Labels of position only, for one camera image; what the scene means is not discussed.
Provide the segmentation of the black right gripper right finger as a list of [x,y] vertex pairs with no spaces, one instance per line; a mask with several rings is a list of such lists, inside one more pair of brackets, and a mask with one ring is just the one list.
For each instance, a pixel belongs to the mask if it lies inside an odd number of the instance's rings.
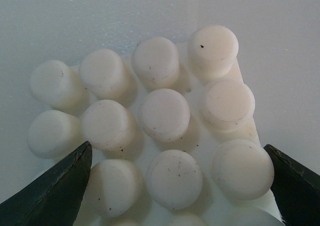
[[274,167],[271,191],[286,226],[320,224],[320,176],[276,147],[264,150]]

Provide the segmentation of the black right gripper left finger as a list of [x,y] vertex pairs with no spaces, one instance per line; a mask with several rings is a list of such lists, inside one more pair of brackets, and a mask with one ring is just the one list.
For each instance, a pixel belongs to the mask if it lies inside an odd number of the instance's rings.
[[71,226],[88,185],[92,146],[86,141],[0,205],[2,226]]

